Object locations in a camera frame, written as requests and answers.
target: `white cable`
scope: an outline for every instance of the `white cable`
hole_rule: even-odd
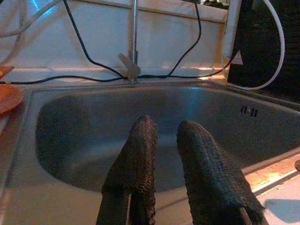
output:
[[[59,3],[61,0],[53,0],[52,2],[48,3],[47,5],[45,5],[44,7],[42,7],[37,13],[35,13],[28,21],[26,21],[22,27],[16,29],[16,30],[12,30],[9,32],[3,32],[0,33],[0,38],[4,38],[4,37],[10,37],[10,36],[15,36],[18,35],[22,32],[24,32],[25,30],[27,30],[42,14],[44,14],[44,12],[46,12],[47,10],[49,10],[50,8],[52,8],[53,6],[55,6],[57,3]]]
[[[276,77],[278,76],[281,67],[283,65],[283,61],[285,59],[285,34],[283,32],[283,28],[279,19],[279,16],[276,12],[276,10],[274,9],[274,7],[272,6],[272,4],[270,3],[269,0],[263,0],[264,3],[266,4],[266,6],[269,8],[270,12],[272,13],[272,16],[275,20],[275,23],[277,25],[277,29],[279,32],[279,39],[280,39],[280,58],[279,58],[279,63],[278,63],[278,67],[274,73],[274,75],[264,84],[257,86],[257,87],[242,87],[242,86],[238,86],[238,85],[232,85],[233,87],[239,88],[239,89],[243,89],[243,90],[258,90],[261,88],[264,88],[266,86],[268,86],[270,83],[272,83]]]
[[[26,4],[25,0],[20,0],[20,12],[19,12],[19,28],[23,26],[23,20],[24,20],[24,10],[25,7],[24,5]],[[0,62],[0,66],[5,64],[6,62],[8,62],[14,55],[15,52],[17,51],[20,42],[21,42],[21,38],[22,38],[22,33],[19,33],[15,39],[15,43],[13,48],[10,50],[10,53],[5,57],[5,59],[3,59]]]

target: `stainless steel sink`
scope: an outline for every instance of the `stainless steel sink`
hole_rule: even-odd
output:
[[[300,145],[300,116],[278,105],[217,89],[162,85],[68,93],[45,101],[36,126],[36,154],[57,179],[100,191],[133,122],[158,125],[156,190],[184,186],[176,149],[182,120],[202,124],[240,168]]]
[[[182,120],[201,123],[244,173],[300,152],[299,104],[271,97],[205,82],[29,88],[0,135],[0,196],[12,195],[3,224],[94,224],[106,173],[143,114],[158,125],[157,224],[181,224],[183,213],[175,223],[164,213],[186,198]]]

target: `sink basin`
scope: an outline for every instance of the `sink basin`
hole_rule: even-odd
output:
[[[161,84],[82,90],[45,101],[36,122],[36,156],[53,177],[100,192],[133,122],[158,125],[157,192],[184,187],[176,148],[182,120],[202,124],[245,173],[300,146],[300,114],[212,85]]]

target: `white backsplash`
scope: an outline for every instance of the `white backsplash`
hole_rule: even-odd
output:
[[[128,3],[128,0],[115,1]],[[91,58],[113,68],[124,67],[118,55],[128,54],[130,10],[95,3],[68,2]],[[144,2],[140,1],[140,5],[146,6]],[[163,0],[154,2],[166,4]],[[49,0],[28,0],[27,19],[47,3]],[[179,13],[193,9],[193,4],[179,0],[168,0],[168,4]],[[0,5],[1,32],[18,27],[18,5],[19,0],[4,0]],[[207,7],[200,6],[200,13],[206,18],[209,17],[207,11]],[[202,21],[201,40],[180,64],[181,69],[177,74],[182,74],[183,68],[195,70],[198,67],[219,67],[223,27],[224,24],[220,22]],[[171,68],[195,42],[198,32],[195,19],[140,11],[137,43],[139,66],[144,70]],[[15,37],[0,39],[0,60],[9,53],[14,40]],[[58,3],[29,27],[23,35],[19,50],[7,64],[16,68],[95,67],[83,54],[63,2]]]

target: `warning triangle label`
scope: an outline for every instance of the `warning triangle label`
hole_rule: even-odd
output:
[[[231,63],[236,64],[236,65],[243,65],[242,55],[241,55],[240,51],[238,51],[238,53],[236,53],[236,55],[233,58]]]

